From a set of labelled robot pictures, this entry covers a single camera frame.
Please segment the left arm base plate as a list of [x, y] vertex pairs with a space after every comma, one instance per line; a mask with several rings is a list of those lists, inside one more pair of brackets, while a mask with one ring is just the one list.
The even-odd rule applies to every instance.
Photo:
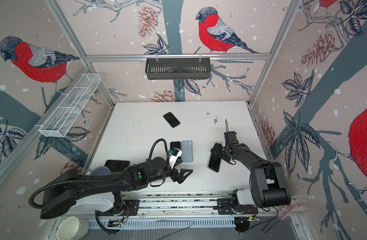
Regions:
[[139, 208], [139, 200], [123, 200], [122, 207], [114, 204], [114, 207], [106, 212], [98, 211], [99, 217], [112, 217], [112, 216], [136, 216]]

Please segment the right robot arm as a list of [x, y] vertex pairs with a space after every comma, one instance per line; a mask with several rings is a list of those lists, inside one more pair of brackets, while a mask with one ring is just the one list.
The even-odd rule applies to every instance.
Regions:
[[252, 152], [245, 144], [237, 140], [237, 133], [225, 132], [225, 145], [215, 143], [211, 148], [209, 166], [219, 171], [221, 160], [242, 163], [249, 171], [249, 190], [254, 204], [258, 208], [289, 205], [291, 194], [283, 167], [278, 162], [269, 162]]

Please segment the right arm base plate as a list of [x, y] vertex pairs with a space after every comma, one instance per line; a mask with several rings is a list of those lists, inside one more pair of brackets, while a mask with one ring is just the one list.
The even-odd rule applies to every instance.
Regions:
[[213, 208], [219, 215], [257, 215], [255, 205], [242, 205], [237, 199], [217, 199], [217, 205]]

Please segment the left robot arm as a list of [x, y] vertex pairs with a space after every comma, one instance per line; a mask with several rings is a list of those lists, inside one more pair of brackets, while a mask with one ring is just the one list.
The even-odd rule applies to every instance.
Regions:
[[192, 172], [190, 169], [171, 168], [161, 157], [129, 166], [117, 175], [80, 175], [76, 170], [71, 170], [34, 192], [29, 198], [29, 205], [40, 209], [40, 218], [47, 220], [64, 215], [80, 199], [112, 193], [114, 205], [103, 214], [105, 216], [129, 214], [132, 208], [126, 206], [122, 200], [123, 192], [153, 187], [153, 182], [165, 181], [167, 178], [181, 184]]

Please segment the light blue phone case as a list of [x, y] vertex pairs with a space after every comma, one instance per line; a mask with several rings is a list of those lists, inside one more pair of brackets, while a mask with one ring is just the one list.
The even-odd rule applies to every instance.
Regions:
[[191, 140], [186, 140], [181, 142], [181, 159], [184, 163], [193, 162], [193, 142]]

